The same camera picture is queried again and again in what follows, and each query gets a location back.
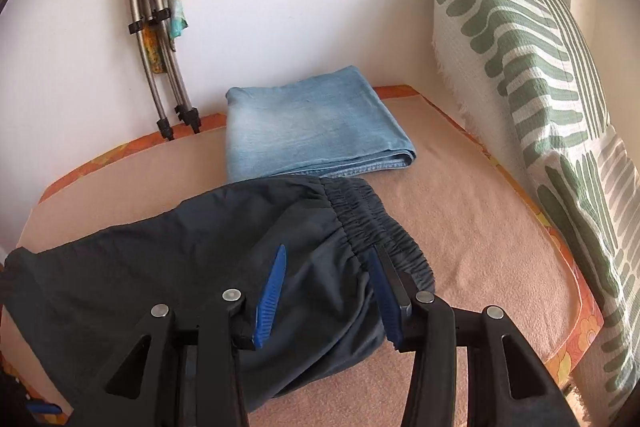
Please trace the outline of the dark navy pants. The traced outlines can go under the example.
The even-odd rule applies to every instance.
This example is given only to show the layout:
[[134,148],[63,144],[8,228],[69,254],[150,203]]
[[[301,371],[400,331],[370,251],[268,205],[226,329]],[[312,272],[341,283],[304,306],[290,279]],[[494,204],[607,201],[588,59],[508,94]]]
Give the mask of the dark navy pants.
[[245,403],[256,410],[382,345],[367,271],[374,247],[422,291],[434,289],[420,247],[366,181],[275,176],[228,184],[39,254],[17,249],[1,275],[1,301],[53,384],[78,404],[152,306],[165,303],[183,321],[229,288],[256,301],[284,249],[271,335],[241,357]]

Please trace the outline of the pink bed blanket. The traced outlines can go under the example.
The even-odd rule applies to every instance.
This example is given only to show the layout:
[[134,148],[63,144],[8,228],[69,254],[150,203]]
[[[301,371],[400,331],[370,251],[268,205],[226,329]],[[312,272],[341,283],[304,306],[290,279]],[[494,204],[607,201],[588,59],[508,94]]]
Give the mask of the pink bed blanket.
[[[456,308],[501,307],[557,381],[570,371],[565,343],[580,298],[560,243],[480,148],[419,95],[388,109],[418,156],[371,173],[387,212],[419,244],[437,294]],[[226,132],[215,129],[142,150],[83,176],[40,202],[20,245],[39,253],[174,208],[226,179]],[[396,426],[411,355],[384,345],[366,361],[266,403],[255,426]]]

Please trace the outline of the folded light blue jeans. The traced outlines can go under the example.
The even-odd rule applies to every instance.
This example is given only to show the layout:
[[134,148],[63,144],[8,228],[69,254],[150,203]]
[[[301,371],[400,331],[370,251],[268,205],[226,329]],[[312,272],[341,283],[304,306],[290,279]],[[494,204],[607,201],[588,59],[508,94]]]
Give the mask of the folded light blue jeans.
[[416,160],[407,133],[355,66],[280,87],[234,87],[226,99],[229,182],[359,176]]

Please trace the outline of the green white patterned pillow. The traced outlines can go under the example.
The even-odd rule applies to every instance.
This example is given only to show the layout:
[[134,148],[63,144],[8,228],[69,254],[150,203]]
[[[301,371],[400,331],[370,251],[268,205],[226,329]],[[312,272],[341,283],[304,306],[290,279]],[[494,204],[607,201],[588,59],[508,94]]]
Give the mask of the green white patterned pillow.
[[604,325],[575,373],[612,424],[639,381],[639,173],[564,0],[434,0],[434,49],[472,132],[564,237]]

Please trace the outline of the folded metal tripod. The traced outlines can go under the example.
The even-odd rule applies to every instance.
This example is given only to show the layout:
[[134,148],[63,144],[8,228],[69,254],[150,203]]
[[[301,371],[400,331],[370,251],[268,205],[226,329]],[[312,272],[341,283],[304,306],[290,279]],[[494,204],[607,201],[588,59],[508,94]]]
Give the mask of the folded metal tripod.
[[198,133],[202,127],[200,113],[186,91],[177,60],[177,49],[172,52],[169,47],[168,0],[129,0],[129,11],[131,22],[128,31],[137,41],[146,84],[157,113],[156,125],[160,135],[167,141],[175,139],[157,87],[158,75],[164,75],[168,79],[178,121],[192,132]]

